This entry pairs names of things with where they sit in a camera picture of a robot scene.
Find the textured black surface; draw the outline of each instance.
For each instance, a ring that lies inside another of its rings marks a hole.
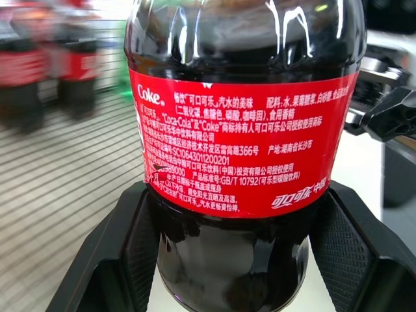
[[[125,270],[137,312],[147,310],[155,273],[160,233],[153,228],[144,200],[125,250]]]
[[[372,255],[340,207],[329,198],[327,203],[312,229],[311,244],[336,311],[347,312],[359,296]]]

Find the green object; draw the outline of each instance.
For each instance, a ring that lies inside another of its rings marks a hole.
[[[125,21],[120,22],[120,37],[124,39],[125,34]],[[124,55],[124,51],[120,49],[120,71],[117,81],[117,93],[125,99],[131,101],[133,99],[133,93],[131,91],[129,66],[127,65],[127,58]]]

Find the black holder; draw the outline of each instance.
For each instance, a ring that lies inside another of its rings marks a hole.
[[[136,183],[86,238],[46,312],[144,312],[159,233]],[[310,234],[337,312],[416,308],[416,258],[350,188],[331,184]]]

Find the coke logo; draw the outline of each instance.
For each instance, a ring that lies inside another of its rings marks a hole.
[[[144,89],[140,84],[137,86],[137,92],[140,99],[156,105],[164,106],[164,101],[161,101],[161,96],[158,93],[153,93],[150,88]]]

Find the red label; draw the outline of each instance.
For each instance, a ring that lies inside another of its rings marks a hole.
[[[358,74],[223,84],[130,70],[146,181],[184,208],[262,218],[322,196]]]
[[[59,50],[60,78],[68,81],[84,81],[96,78],[98,73],[95,53],[74,53]]]
[[[21,86],[44,80],[45,55],[41,50],[0,52],[0,86]]]

